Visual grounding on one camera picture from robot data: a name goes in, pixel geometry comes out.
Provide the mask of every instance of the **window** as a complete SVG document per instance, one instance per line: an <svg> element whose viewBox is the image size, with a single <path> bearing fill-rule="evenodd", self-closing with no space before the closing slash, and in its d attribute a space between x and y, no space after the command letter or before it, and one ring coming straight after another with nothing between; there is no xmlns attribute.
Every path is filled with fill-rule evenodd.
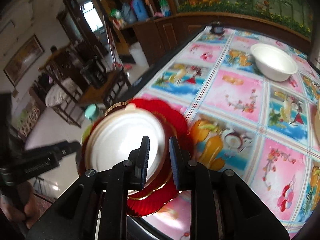
<svg viewBox="0 0 320 240"><path fill-rule="evenodd" d="M93 32L102 27L102 22L91 1L83 5L82 13Z"/></svg>

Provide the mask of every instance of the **patterned tablecloth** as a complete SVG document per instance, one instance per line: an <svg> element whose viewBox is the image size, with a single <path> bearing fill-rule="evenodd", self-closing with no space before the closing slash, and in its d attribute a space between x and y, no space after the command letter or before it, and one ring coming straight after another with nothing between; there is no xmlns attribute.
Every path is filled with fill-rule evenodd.
<svg viewBox="0 0 320 240"><path fill-rule="evenodd" d="M313 129L320 79L306 55L271 38L207 27L139 92L160 98L187 119L196 158L233 169L283 223L292 238L320 198L320 147ZM277 46L298 64L285 82L257 69L250 47ZM190 192L144 219L172 239L188 239Z"/></svg>

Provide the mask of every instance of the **picture frame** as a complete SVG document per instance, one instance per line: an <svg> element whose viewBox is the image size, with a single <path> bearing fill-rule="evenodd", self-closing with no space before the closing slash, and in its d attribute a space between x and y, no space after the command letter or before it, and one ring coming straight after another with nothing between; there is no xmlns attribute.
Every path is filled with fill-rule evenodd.
<svg viewBox="0 0 320 240"><path fill-rule="evenodd" d="M5 66L4 73L14 87L43 53L44 49L34 34L13 55Z"/></svg>

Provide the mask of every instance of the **green grass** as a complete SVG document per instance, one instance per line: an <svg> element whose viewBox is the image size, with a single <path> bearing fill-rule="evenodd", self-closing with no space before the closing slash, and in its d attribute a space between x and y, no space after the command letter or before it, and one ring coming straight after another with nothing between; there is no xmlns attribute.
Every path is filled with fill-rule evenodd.
<svg viewBox="0 0 320 240"><path fill-rule="evenodd" d="M249 3L230 3L229 1L221 0L211 4L200 2L196 5L190 5L188 2L185 2L179 6L178 12L228 12L249 15L266 19L274 23L279 23L298 33L301 33L309 39L311 38L311 30L304 25L299 24L290 17L283 17L263 10L258 10L253 8Z"/></svg>

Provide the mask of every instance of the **human hand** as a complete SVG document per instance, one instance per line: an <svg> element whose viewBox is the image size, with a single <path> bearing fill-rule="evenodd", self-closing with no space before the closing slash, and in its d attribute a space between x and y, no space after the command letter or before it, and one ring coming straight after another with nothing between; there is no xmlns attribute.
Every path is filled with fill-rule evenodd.
<svg viewBox="0 0 320 240"><path fill-rule="evenodd" d="M24 213L8 204L5 201L5 198L3 198L2 196L0 197L0 208L9 221L24 221L26 223L26 226L30 229L33 224L39 219L40 210L36 203L36 197L33 195L32 186L30 185L30 187L28 188L30 189L29 200L28 203L24 206Z"/></svg>

